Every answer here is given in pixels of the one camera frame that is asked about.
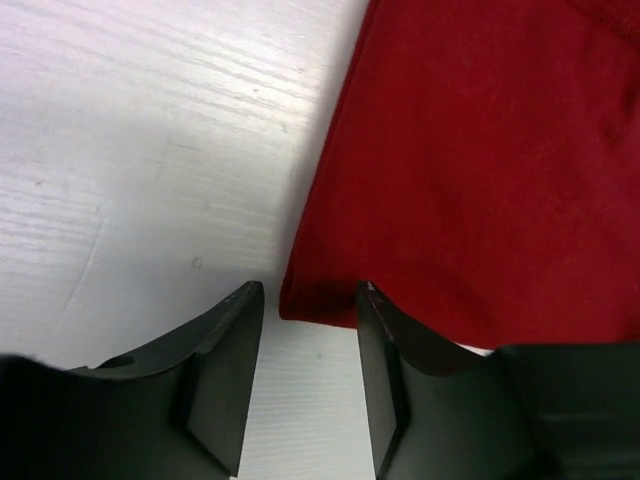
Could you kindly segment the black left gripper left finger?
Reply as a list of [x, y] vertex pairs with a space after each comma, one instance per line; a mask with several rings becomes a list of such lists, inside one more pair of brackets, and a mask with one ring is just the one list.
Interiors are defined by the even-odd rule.
[[2, 477], [236, 477], [263, 314], [263, 286], [249, 281], [95, 368], [3, 355]]

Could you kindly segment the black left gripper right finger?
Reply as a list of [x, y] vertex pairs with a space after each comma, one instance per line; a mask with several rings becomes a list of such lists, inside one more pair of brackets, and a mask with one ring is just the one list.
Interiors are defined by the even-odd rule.
[[635, 479], [639, 347], [524, 345], [480, 355], [357, 293], [379, 479]]

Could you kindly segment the red t shirt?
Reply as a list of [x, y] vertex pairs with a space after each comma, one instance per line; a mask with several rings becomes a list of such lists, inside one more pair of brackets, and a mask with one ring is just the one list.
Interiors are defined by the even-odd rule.
[[637, 2], [368, 5], [280, 316], [361, 281], [459, 344], [638, 339]]

